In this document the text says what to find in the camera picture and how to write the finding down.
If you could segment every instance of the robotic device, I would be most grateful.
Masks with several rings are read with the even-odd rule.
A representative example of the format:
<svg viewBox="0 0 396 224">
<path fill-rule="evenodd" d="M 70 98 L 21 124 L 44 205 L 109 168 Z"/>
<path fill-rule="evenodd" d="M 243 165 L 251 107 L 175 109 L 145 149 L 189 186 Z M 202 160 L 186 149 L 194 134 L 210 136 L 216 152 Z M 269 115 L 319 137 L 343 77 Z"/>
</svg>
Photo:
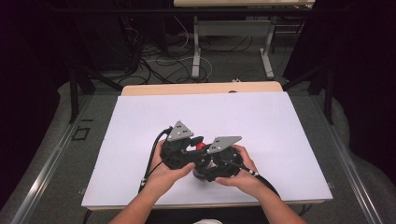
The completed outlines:
<svg viewBox="0 0 396 224">
<path fill-rule="evenodd" d="M 149 175 L 157 168 L 158 164 L 150 172 L 149 168 L 154 154 L 155 147 L 161 136 L 167 134 L 163 148 L 161 150 L 162 162 L 170 169 L 180 169 L 190 162 L 195 163 L 193 174 L 201 180 L 213 181 L 216 177 L 232 177 L 239 173 L 241 169 L 248 171 L 278 195 L 275 188 L 259 173 L 248 169 L 239 153 L 232 145 L 242 139 L 240 136 L 217 137 L 212 144 L 203 143 L 204 138 L 194 136 L 181 121 L 178 121 L 172 128 L 163 130 L 157 137 L 151 150 L 148 168 L 145 177 L 142 179 L 139 191 L 146 184 Z M 195 150 L 187 150 L 187 147 L 196 147 Z"/>
</svg>

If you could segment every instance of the dark background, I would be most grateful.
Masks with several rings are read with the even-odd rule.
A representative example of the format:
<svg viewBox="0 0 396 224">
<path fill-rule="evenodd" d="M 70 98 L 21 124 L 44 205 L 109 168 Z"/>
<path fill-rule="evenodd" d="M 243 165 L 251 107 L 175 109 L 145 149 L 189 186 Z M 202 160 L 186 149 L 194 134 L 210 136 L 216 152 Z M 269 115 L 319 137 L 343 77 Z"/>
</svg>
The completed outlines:
<svg viewBox="0 0 396 224">
<path fill-rule="evenodd" d="M 344 7 L 351 2 L 318 0 L 315 7 Z M 392 14 L 396 4 L 358 2 L 362 5 L 353 14 L 357 20 L 352 23 L 337 16 L 308 19 L 284 77 L 293 80 L 317 65 L 331 51 L 333 41 L 343 38 L 342 50 L 337 54 L 334 97 L 345 109 L 349 121 L 350 148 L 396 183 L 396 20 Z M 51 3 L 55 7 L 67 7 L 63 1 Z M 78 60 L 97 69 L 98 59 L 92 57 L 90 43 L 73 20 L 48 17 L 36 1 L 2 1 L 1 206 L 18 185 L 50 125 L 60 99 L 57 89 L 68 81 L 69 62 L 61 53 L 62 42 L 49 20 L 63 26 Z M 346 24 L 350 32 L 344 32 Z M 110 40 L 120 42 L 117 37 Z M 115 69 L 125 66 L 128 60 Z"/>
</svg>

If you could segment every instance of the white paper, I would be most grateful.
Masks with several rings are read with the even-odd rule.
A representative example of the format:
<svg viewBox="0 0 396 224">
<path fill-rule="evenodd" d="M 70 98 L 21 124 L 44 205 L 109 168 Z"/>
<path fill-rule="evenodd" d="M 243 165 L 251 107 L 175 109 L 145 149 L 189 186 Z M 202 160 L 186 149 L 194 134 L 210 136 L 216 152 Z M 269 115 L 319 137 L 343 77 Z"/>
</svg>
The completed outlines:
<svg viewBox="0 0 396 224">
<path fill-rule="evenodd" d="M 285 92 L 120 96 L 82 206 L 124 206 L 137 194 L 157 135 L 181 120 L 195 136 L 242 136 L 260 174 L 285 202 L 332 199 Z M 178 180 L 157 205 L 255 203 L 233 187 Z"/>
</svg>

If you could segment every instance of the person's left hand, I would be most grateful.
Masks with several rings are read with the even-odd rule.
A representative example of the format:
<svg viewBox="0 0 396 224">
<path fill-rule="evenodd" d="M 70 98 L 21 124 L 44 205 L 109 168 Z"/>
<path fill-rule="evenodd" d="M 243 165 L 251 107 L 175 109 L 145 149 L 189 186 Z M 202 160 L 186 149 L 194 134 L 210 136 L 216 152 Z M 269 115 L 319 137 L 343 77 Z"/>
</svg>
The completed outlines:
<svg viewBox="0 0 396 224">
<path fill-rule="evenodd" d="M 163 148 L 164 140 L 158 142 L 154 155 L 152 158 L 150 171 L 154 169 L 160 162 L 161 159 L 161 149 Z M 187 164 L 181 169 L 171 170 L 167 167 L 163 162 L 151 173 L 148 177 L 148 181 L 143 190 L 149 190 L 150 193 L 156 195 L 158 198 L 163 196 L 172 186 L 175 184 L 177 180 L 181 177 L 187 175 L 193 168 L 195 164 L 193 162 Z"/>
</svg>

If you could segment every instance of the table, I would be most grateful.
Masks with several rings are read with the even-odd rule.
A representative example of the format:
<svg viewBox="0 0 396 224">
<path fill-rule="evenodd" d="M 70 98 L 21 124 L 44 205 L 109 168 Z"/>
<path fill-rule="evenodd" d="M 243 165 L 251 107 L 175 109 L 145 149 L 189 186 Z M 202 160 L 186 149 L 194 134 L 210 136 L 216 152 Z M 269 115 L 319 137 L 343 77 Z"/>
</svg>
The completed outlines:
<svg viewBox="0 0 396 224">
<path fill-rule="evenodd" d="M 277 82 L 211 83 L 124 88 L 82 206 L 90 210 L 124 207 L 137 194 L 153 140 L 178 119 L 207 143 L 216 134 L 241 133 L 240 145 L 247 147 L 259 171 L 286 203 L 332 199 L 290 98 Z M 292 133 L 288 141 L 284 133 Z M 258 146 L 258 139 L 265 147 Z M 178 180 L 155 208 L 257 204 L 238 189 L 201 182 L 191 174 Z"/>
<path fill-rule="evenodd" d="M 313 5 L 315 0 L 175 0 L 176 7 L 275 7 Z M 265 35 L 264 48 L 260 49 L 264 72 L 268 79 L 274 79 L 274 72 L 268 52 L 274 35 L 276 17 L 269 21 L 198 21 L 194 17 L 194 59 L 191 76 L 199 76 L 201 49 L 200 35 Z"/>
</svg>

